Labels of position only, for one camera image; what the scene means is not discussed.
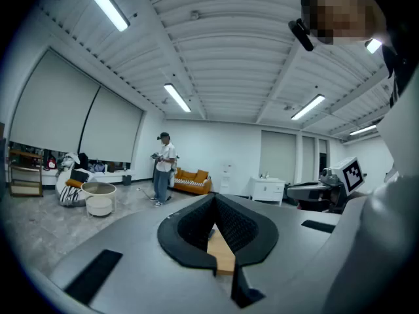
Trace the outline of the white water dispenser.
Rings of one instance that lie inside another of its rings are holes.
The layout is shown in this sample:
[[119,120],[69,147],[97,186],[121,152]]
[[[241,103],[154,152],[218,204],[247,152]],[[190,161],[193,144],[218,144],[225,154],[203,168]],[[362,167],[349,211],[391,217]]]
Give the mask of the white water dispenser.
[[221,173],[221,182],[220,182],[220,189],[219,192],[221,194],[230,194],[232,189],[232,172],[233,172],[233,165],[232,164],[225,164],[223,166],[223,171]]

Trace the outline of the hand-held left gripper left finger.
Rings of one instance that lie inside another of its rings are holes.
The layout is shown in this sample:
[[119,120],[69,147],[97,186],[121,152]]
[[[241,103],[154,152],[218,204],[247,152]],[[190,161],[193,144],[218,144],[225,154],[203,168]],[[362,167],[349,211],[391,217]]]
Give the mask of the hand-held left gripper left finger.
[[49,275],[65,289],[100,252],[122,257],[90,302],[104,314],[241,314],[211,270],[181,266],[161,248],[160,223],[196,201],[191,197],[132,213],[65,255]]

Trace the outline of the white cabinet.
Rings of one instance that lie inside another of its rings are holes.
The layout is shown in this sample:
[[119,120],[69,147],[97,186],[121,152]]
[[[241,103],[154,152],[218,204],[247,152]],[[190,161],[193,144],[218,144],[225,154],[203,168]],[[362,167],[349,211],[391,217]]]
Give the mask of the white cabinet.
[[282,205],[285,181],[277,178],[250,178],[249,197],[255,201],[267,201]]

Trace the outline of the white window ledge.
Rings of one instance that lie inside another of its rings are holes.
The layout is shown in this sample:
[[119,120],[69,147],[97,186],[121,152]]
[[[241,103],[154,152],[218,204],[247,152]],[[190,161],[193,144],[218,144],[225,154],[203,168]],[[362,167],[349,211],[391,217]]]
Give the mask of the white window ledge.
[[[41,174],[42,174],[42,184],[44,186],[50,186],[50,185],[55,185],[56,184],[56,179],[58,178],[57,176],[58,170],[57,169],[51,169],[51,170],[42,170]],[[127,170],[127,171],[117,171],[114,173],[110,173],[110,172],[99,172],[99,173],[94,173],[94,178],[97,180],[101,180],[103,182],[106,183],[121,183],[123,181],[123,176],[131,176],[131,180],[135,181],[137,180],[136,177],[136,173],[131,171],[131,170]]]

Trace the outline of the wooden shelf rack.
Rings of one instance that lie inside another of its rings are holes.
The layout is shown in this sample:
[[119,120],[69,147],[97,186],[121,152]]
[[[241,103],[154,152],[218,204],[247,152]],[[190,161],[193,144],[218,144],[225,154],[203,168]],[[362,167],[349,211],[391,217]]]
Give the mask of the wooden shelf rack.
[[42,197],[42,156],[10,149],[7,165],[11,196]]

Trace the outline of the striped pillow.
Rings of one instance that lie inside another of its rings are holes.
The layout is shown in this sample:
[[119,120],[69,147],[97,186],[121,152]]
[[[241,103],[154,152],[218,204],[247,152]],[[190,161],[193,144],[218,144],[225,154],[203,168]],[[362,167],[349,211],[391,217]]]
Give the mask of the striped pillow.
[[82,206],[81,189],[65,186],[60,193],[60,205],[66,207]]

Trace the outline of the orange sofa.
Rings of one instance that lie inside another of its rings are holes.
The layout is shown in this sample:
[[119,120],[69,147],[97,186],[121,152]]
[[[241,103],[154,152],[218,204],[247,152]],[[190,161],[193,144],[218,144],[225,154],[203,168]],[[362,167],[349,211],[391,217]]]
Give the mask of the orange sofa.
[[212,181],[207,171],[198,170],[196,173],[185,171],[178,167],[175,174],[174,189],[198,195],[211,191]]

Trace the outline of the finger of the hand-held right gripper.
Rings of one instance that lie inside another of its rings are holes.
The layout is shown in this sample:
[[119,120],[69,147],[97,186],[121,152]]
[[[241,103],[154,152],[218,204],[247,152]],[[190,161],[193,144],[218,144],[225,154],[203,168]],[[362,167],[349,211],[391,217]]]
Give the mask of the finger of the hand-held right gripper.
[[330,205],[330,186],[319,181],[290,185],[286,194],[297,202],[298,208],[328,208]]

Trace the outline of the narrow grey roller blind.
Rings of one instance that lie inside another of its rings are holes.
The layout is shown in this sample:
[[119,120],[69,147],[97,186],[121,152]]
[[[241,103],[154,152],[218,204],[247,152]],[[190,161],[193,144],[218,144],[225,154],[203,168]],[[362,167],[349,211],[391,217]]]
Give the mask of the narrow grey roller blind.
[[302,182],[312,181],[314,178],[314,138],[302,137]]

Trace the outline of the white clothes pile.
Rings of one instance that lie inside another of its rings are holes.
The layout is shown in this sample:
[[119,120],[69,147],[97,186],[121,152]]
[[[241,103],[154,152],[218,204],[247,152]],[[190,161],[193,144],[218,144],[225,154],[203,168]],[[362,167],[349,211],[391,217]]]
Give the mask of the white clothes pile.
[[80,160],[77,154],[75,153],[67,153],[63,157],[58,160],[58,172],[68,171],[75,167],[75,165],[79,165]]

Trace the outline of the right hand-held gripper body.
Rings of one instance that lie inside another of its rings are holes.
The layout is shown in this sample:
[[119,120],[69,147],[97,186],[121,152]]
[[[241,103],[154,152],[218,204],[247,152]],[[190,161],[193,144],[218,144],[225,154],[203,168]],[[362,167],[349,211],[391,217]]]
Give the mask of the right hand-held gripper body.
[[330,213],[342,213],[351,195],[365,182],[356,157],[345,158],[325,168],[319,180],[327,187],[322,200],[329,201]]

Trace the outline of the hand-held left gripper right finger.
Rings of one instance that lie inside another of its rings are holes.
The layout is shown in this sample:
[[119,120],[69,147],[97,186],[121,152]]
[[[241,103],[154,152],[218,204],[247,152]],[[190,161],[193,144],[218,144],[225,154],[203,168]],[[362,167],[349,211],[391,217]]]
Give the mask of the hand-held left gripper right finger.
[[332,278],[319,269],[339,217],[276,207],[236,196],[214,197],[215,220],[235,255],[230,298],[214,298],[214,314],[323,314]]

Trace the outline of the large white roller blind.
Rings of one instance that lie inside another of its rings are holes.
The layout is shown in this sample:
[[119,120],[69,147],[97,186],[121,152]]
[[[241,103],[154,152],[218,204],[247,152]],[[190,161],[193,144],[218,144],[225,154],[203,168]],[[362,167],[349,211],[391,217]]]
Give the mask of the large white roller blind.
[[46,51],[22,92],[10,140],[75,152],[99,84],[53,51]]
[[130,163],[142,114],[141,109],[100,88],[84,125],[80,152],[91,160]]

